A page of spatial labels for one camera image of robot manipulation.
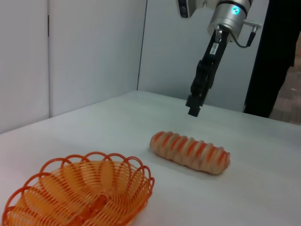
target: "black curtain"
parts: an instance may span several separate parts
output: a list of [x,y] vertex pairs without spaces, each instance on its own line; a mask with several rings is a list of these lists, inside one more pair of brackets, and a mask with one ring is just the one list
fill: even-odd
[[301,0],[270,0],[246,98],[245,113],[269,117],[301,29]]

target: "blue indicator light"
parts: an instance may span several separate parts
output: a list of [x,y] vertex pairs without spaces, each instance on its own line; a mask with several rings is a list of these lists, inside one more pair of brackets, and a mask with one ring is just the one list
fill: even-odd
[[240,12],[240,9],[237,6],[233,7],[233,9],[232,9],[233,14],[237,15],[239,12]]

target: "orange basket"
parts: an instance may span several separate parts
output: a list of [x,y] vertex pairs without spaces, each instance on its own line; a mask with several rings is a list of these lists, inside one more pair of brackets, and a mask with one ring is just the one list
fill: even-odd
[[[91,155],[102,159],[89,160]],[[60,168],[44,172],[57,161]],[[34,179],[38,182],[30,186]],[[9,198],[2,226],[127,226],[147,205],[154,183],[150,169],[136,157],[93,152],[52,159]]]

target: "table surface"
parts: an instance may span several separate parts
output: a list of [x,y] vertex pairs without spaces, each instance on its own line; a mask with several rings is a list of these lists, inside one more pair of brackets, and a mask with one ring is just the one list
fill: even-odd
[[[0,135],[0,209],[49,159],[92,151],[137,156],[155,178],[133,226],[296,226],[301,222],[301,127],[136,91]],[[220,176],[165,161],[148,150],[158,131],[231,152]]]

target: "bread roll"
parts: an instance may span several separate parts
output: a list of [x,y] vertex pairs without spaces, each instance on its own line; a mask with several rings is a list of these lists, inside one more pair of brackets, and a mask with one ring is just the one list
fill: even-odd
[[167,160],[214,175],[223,173],[230,165],[230,153],[224,148],[173,132],[155,134],[150,149]]

